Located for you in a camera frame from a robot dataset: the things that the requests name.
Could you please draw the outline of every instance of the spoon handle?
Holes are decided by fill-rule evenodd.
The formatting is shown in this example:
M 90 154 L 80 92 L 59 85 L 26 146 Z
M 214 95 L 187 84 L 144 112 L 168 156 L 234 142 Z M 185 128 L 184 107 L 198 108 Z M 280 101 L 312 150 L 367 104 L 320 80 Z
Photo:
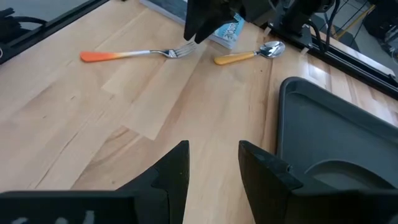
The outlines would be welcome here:
M 215 57 L 214 63 L 216 63 L 217 65 L 226 65 L 228 63 L 238 62 L 245 59 L 253 58 L 255 55 L 257 55 L 257 52 L 246 52 L 239 54 L 224 55 L 220 57 Z

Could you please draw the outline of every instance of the floor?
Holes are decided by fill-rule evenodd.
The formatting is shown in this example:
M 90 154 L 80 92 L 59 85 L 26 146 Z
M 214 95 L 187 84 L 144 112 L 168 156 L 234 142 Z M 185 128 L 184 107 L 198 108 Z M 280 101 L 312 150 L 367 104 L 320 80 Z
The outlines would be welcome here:
M 340 7 L 344 4 L 346 0 L 341 0 Z M 347 4 L 345 4 L 338 14 L 336 15 L 335 19 L 333 20 L 333 24 L 338 26 L 338 27 L 343 27 L 344 29 L 349 26 L 356 18 L 360 16 L 362 12 L 367 10 L 370 7 L 370 3 L 365 4 L 365 0 L 348 0 Z M 358 9 L 361 9 L 361 12 L 357 13 L 352 19 L 351 16 L 357 12 Z M 333 10 L 333 7 L 327 12 L 328 18 L 331 15 L 331 12 Z M 322 13 L 318 13 L 317 16 L 324 18 L 324 15 Z M 383 64 L 384 66 L 387 66 L 391 68 L 396 75 L 398 75 L 398 62 L 395 62 L 390 55 L 388 55 L 379 45 L 377 40 L 368 34 L 364 26 L 361 26 L 362 24 L 362 19 L 357 22 L 353 27 L 351 27 L 348 32 L 351 33 L 353 36 L 357 33 L 359 27 L 361 29 L 358 32 L 357 37 L 355 38 L 355 41 L 359 47 L 359 51 L 372 58 L 373 60 Z M 395 46 L 398 48 L 398 40 L 393 42 L 391 44 L 392 46 Z

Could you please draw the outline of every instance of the wood grain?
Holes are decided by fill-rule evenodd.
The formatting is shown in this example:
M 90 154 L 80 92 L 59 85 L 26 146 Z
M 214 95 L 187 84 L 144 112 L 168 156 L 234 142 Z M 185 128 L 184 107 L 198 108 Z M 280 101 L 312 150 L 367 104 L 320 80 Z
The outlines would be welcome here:
M 398 125 L 398 102 L 289 45 L 279 58 L 216 65 L 276 40 L 252 24 L 232 51 L 205 41 L 180 60 L 79 59 L 82 50 L 178 47 L 182 34 L 138 0 L 109 1 L 2 65 L 0 190 L 116 189 L 188 139 L 184 222 L 254 223 L 238 141 L 274 152 L 284 79 L 304 77 Z

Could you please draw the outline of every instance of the fork handle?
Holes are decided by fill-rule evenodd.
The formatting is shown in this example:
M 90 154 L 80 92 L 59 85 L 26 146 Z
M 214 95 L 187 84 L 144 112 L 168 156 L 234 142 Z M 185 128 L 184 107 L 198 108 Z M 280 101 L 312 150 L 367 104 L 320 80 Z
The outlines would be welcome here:
M 100 62 L 105 60 L 114 60 L 118 58 L 131 57 L 136 55 L 146 55 L 150 54 L 150 50 L 140 50 L 134 52 L 80 52 L 80 58 L 84 62 Z
M 214 63 L 217 65 L 225 65 L 227 63 L 238 62 L 241 60 L 253 58 L 256 55 L 256 52 L 246 52 L 246 53 L 239 53 L 239 54 L 230 54 L 224 55 L 220 57 L 214 58 Z

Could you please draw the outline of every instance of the spoon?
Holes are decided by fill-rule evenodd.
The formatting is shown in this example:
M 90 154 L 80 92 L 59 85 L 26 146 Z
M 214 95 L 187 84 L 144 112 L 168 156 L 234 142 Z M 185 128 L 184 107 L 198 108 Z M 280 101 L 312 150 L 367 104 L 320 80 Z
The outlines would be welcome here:
M 232 62 L 253 58 L 256 55 L 262 55 L 265 58 L 279 57 L 285 50 L 285 44 L 281 41 L 270 41 L 260 47 L 259 51 L 245 52 L 238 54 L 224 55 L 215 57 L 214 62 L 217 65 L 226 65 Z

